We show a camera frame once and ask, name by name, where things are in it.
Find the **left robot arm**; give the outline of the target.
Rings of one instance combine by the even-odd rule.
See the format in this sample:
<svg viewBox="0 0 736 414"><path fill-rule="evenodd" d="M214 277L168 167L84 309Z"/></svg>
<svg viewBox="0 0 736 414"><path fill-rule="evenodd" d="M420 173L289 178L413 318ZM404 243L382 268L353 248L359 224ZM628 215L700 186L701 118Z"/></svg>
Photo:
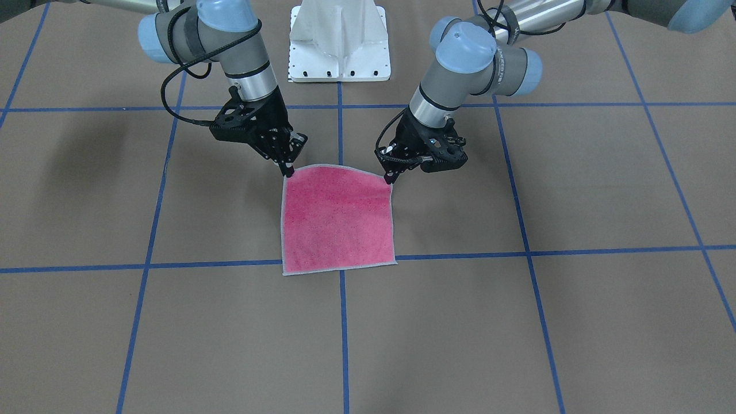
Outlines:
<svg viewBox="0 0 736 414"><path fill-rule="evenodd" d="M733 1L501 1L462 19L437 21L429 44L434 59L408 106L395 116L395 136L375 155L392 185L413 168L425 173L456 170L467 162L455 112L470 96L523 96L541 81L536 52L518 47L528 37L551 35L568 22L607 11L675 32L695 33L717 21Z"/></svg>

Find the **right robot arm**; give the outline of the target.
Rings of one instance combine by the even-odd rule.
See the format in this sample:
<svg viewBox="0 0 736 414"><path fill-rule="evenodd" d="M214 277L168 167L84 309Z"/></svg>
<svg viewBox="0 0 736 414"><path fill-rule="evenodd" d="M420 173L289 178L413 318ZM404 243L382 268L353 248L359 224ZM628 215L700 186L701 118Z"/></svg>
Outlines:
<svg viewBox="0 0 736 414"><path fill-rule="evenodd" d="M244 143L278 166L285 177L307 136L291 126L278 80L261 37L261 20L248 1L102 1L141 13L137 38L144 53L176 65L160 96L178 74L218 63L229 82L229 101L213 120L186 122L208 128L219 141Z"/></svg>

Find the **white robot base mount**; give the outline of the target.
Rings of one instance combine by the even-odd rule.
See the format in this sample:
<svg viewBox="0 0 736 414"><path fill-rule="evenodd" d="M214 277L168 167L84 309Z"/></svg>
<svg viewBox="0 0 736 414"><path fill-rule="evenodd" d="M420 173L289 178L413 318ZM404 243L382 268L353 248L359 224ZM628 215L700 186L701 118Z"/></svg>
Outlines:
<svg viewBox="0 0 736 414"><path fill-rule="evenodd" d="M373 1L303 1L290 11L291 82L383 82L391 78L384 7Z"/></svg>

